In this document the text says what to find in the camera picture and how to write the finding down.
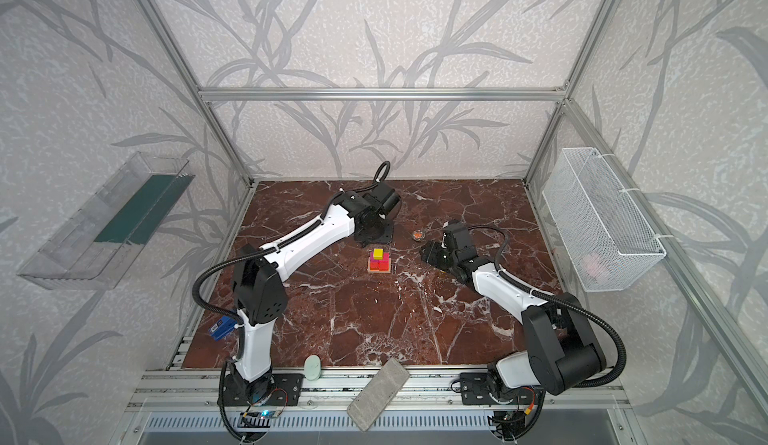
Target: wooden block puzzle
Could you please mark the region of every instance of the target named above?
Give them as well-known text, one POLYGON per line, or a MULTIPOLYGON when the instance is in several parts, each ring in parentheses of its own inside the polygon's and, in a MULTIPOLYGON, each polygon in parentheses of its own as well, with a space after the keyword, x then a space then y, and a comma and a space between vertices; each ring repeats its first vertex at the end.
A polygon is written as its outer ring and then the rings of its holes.
POLYGON ((383 248, 374 248, 370 258, 368 258, 368 271, 371 273, 389 273, 392 271, 389 252, 385 252, 383 248))

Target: wallpaper with leaf pattern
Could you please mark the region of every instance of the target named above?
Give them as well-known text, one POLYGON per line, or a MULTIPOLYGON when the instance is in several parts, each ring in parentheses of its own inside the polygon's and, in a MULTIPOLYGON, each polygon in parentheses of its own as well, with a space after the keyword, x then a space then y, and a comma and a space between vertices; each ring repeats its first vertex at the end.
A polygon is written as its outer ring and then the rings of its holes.
MULTIPOLYGON (((600 0, 157 0, 204 86, 561 86, 600 0)), ((215 104, 258 177, 522 176, 552 104, 215 104)))
POLYGON ((132 0, 0 0, 0 443, 106 443, 246 192, 132 0), (135 151, 195 174, 111 291, 19 266, 135 151))
MULTIPOLYGON (((576 99, 768 357, 768 0, 623 0, 576 99)), ((585 296, 541 199, 567 122, 532 184, 571 291, 624 332, 621 378, 652 443, 768 443, 768 424, 662 265, 585 296)))

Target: robotic arm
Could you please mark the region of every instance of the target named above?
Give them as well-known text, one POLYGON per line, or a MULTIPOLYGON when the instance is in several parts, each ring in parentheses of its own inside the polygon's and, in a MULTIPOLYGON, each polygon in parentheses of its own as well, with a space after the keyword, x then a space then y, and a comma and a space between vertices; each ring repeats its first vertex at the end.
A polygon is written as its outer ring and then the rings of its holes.
MULTIPOLYGON (((345 237, 353 236, 363 247, 392 240, 393 224, 387 216, 400 197, 384 182, 388 172, 389 162, 383 162, 370 186, 340 190, 314 219, 258 250, 246 245, 238 257, 207 269, 193 284, 192 298, 197 305, 231 317, 237 324, 238 352, 222 367, 219 382, 219 412, 225 428, 237 440, 258 440, 260 435, 241 436, 232 428, 224 410, 223 393, 227 389, 235 399, 242 400, 239 403, 258 405, 269 400, 275 390, 270 347, 275 320, 283 315, 288 302, 283 282, 305 261, 345 237), (235 265, 232 285, 236 311, 213 306, 200 296, 206 279, 231 265, 235 265)), ((508 239, 495 261, 478 256, 469 235, 475 228, 480 227, 447 223, 442 242, 430 241, 422 247, 421 256, 428 264, 491 298, 523 324, 528 350, 488 365, 490 396, 499 403, 509 403, 524 386, 540 385, 556 395, 570 387, 594 387, 613 381, 624 369, 626 352, 610 325, 581 308, 576 297, 538 290, 501 268, 498 261, 508 239), (601 326, 618 349, 614 369, 597 379, 589 378, 606 368, 605 356, 588 320, 601 326), (567 335, 558 338, 556 328, 564 329, 567 335)), ((532 427, 533 423, 535 417, 528 425, 532 427)))
POLYGON ((233 293, 240 319, 236 328, 242 330, 232 374, 238 395, 248 403, 260 401, 274 389, 270 346, 275 320, 283 315, 288 302, 283 282, 305 261, 340 239, 353 235, 362 246, 392 240, 392 220, 386 217, 400 197, 383 181, 388 171, 389 162, 382 163, 371 186, 339 191, 321 214, 288 235, 259 250, 250 245, 240 249, 233 293))
POLYGON ((524 385, 541 385, 557 395, 605 370, 605 355, 588 317, 579 312, 583 309, 578 299, 537 290, 491 258, 478 256, 469 230, 460 222, 448 222, 442 242, 428 242, 421 254, 423 261, 491 298, 523 324, 527 351, 489 366, 492 397, 499 402, 511 400, 515 389, 524 385), (555 328, 565 329, 567 335, 558 338, 555 328))

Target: white robotic arm segment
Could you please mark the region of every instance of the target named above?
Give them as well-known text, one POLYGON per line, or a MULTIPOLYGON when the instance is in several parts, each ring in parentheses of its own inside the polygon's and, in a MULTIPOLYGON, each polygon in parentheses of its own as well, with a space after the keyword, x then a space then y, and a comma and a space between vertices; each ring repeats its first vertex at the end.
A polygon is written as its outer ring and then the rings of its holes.
POLYGON ((272 331, 277 319, 266 324, 251 325, 244 311, 238 310, 237 315, 245 321, 243 325, 245 342, 241 344, 243 356, 235 363, 235 368, 245 381, 252 382, 270 371, 272 367, 270 349, 272 348, 272 331))
POLYGON ((496 362, 496 372, 498 372, 504 385, 510 389, 525 387, 526 385, 539 385, 526 351, 509 355, 496 362))
POLYGON ((250 245, 240 250, 249 258, 237 262, 233 274, 237 315, 244 323, 236 325, 243 328, 244 339, 235 369, 236 382, 249 401, 269 389, 272 332, 275 320, 288 305, 283 282, 304 262, 340 239, 353 235, 363 246, 389 243, 393 225, 386 217, 399 201, 397 192, 381 181, 364 190, 341 191, 322 214, 260 247, 269 253, 258 256, 250 245))
MULTIPOLYGON (((280 241, 290 239, 302 230, 307 229, 317 220, 320 220, 320 216, 315 217, 290 234, 280 238, 280 241)), ((278 251, 264 255, 264 258, 276 264, 275 268, 277 273, 280 274, 280 280, 285 281, 305 261, 314 257, 332 243, 345 239, 353 233, 355 233, 355 220, 348 215, 348 211, 341 205, 331 205, 322 223, 301 239, 286 245, 284 248, 279 248, 277 241, 262 245, 261 248, 278 248, 278 251)))
POLYGON ((547 301, 527 294, 504 280, 492 263, 478 267, 472 273, 472 283, 475 284, 475 290, 479 294, 485 295, 499 304, 521 323, 523 310, 532 305, 540 306, 547 303, 547 301))

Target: black cable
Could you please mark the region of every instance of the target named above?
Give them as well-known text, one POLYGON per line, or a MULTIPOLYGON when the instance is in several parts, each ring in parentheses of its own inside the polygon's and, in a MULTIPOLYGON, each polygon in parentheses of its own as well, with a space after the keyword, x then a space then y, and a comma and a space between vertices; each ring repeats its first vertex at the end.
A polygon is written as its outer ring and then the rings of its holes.
POLYGON ((577 383, 574 385, 574 387, 576 388, 600 387, 602 385, 605 385, 606 383, 610 383, 616 380, 619 377, 619 375, 621 375, 621 372, 624 371, 624 367, 627 365, 627 349, 624 347, 624 342, 621 340, 621 336, 614 330, 614 328, 611 327, 608 324, 608 322, 606 322, 599 316, 595 315, 594 313, 590 312, 589 310, 585 310, 582 307, 573 305, 570 302, 561 300, 560 298, 554 297, 552 295, 545 294, 542 291, 537 290, 536 288, 529 287, 524 283, 521 283, 520 281, 516 280, 511 275, 507 274, 506 271, 504 271, 501 267, 502 253, 504 252, 504 248, 506 248, 507 244, 509 243, 509 235, 507 234, 507 232, 502 229, 499 229, 494 225, 474 225, 472 227, 467 227, 467 230, 474 230, 474 229, 490 229, 490 230, 498 231, 499 233, 504 235, 504 242, 502 243, 502 246, 498 248, 498 251, 496 251, 496 257, 494 260, 494 267, 496 268, 496 271, 498 272, 499 276, 501 276, 502 278, 504 278, 504 280, 511 283, 514 287, 517 287, 536 298, 541 298, 542 300, 549 301, 555 305, 558 305, 559 307, 567 308, 568 310, 575 311, 576 313, 585 316, 586 318, 588 318, 589 320, 597 324, 600 328, 605 330, 605 333, 607 333, 610 339, 614 342, 614 345, 616 346, 617 357, 616 357, 616 364, 610 370, 610 372, 606 373, 602 377, 588 379, 588 380, 582 381, 581 383, 577 383))
POLYGON ((219 414, 221 415, 221 421, 224 422, 224 428, 226 431, 229 432, 230 435, 238 442, 255 443, 261 439, 264 434, 260 434, 255 440, 246 440, 247 435, 240 435, 240 432, 236 431, 234 427, 232 427, 232 423, 230 423, 230 419, 226 416, 226 412, 224 411, 224 378, 226 376, 226 368, 229 366, 229 364, 229 361, 224 363, 224 366, 221 367, 221 375, 219 376, 219 414))
POLYGON ((385 160, 384 162, 382 162, 379 168, 376 169, 376 173, 373 174, 373 183, 367 187, 353 190, 353 192, 363 193, 363 192, 368 192, 369 190, 373 190, 374 187, 379 185, 379 182, 383 182, 384 180, 386 180, 386 177, 389 175, 389 169, 391 168, 392 168, 392 164, 389 163, 389 160, 385 160))
MULTIPOLYGON (((537 400, 538 405, 536 405, 536 411, 533 412, 533 415, 531 416, 531 421, 529 421, 525 425, 525 428, 523 428, 523 431, 521 431, 519 435, 515 435, 513 437, 513 440, 517 440, 520 437, 522 437, 523 435, 525 435, 526 433, 528 433, 529 431, 531 431, 531 429, 533 428, 533 425, 536 424, 536 422, 538 421, 539 416, 542 414, 542 408, 544 406, 544 399, 546 398, 546 396, 547 396, 547 391, 542 389, 541 390, 541 394, 539 395, 538 400, 537 400)), ((488 420, 491 421, 491 422, 494 422, 494 423, 509 423, 509 422, 511 422, 509 420, 502 420, 502 419, 499 419, 499 418, 496 418, 496 417, 488 417, 488 420)))

